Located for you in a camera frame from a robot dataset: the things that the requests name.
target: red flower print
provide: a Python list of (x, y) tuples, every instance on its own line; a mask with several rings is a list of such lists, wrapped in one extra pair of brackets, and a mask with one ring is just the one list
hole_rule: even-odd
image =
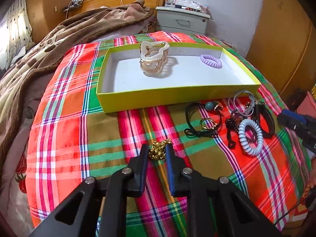
[(25, 185), (26, 175), (21, 174), (21, 176), (17, 175), (17, 177), (18, 178), (15, 178), (15, 180), (19, 183), (20, 191), (23, 193), (26, 193), (26, 185)]
[(24, 155), (24, 153), (21, 156), (21, 159), (18, 163), (18, 166), (16, 167), (16, 174), (20, 175), (22, 173), (26, 172), (26, 157)]
[(26, 193), (25, 177), (19, 182), (21, 192)]

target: curtain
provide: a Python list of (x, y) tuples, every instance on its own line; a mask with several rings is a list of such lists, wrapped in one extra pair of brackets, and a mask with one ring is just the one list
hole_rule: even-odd
[(32, 27), (26, 12), (26, 0), (15, 0), (7, 12), (8, 44), (6, 49), (5, 68), (23, 46), (32, 42)]
[(7, 22), (4, 20), (3, 23), (0, 23), (0, 69), (1, 71), (5, 70), (6, 66), (6, 61), (7, 61), (7, 54), (6, 54), (6, 49), (8, 46), (8, 30), (7, 30)]

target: glass cup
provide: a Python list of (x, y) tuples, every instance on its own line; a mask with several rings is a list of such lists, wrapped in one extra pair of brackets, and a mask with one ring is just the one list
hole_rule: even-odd
[(165, 0), (165, 6), (166, 7), (175, 7), (176, 0)]

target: white nightstand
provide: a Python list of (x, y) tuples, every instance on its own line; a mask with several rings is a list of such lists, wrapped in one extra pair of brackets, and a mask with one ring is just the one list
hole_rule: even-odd
[(205, 35), (208, 14), (173, 7), (156, 7), (156, 10), (157, 31)]

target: wooden cabinet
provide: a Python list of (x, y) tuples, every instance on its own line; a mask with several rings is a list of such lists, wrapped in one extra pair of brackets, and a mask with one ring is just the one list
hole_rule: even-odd
[(316, 81), (315, 28), (297, 0), (264, 0), (246, 59), (286, 101)]
[(39, 43), (60, 22), (65, 20), (62, 8), (71, 0), (26, 0), (29, 21), (33, 28), (32, 39)]

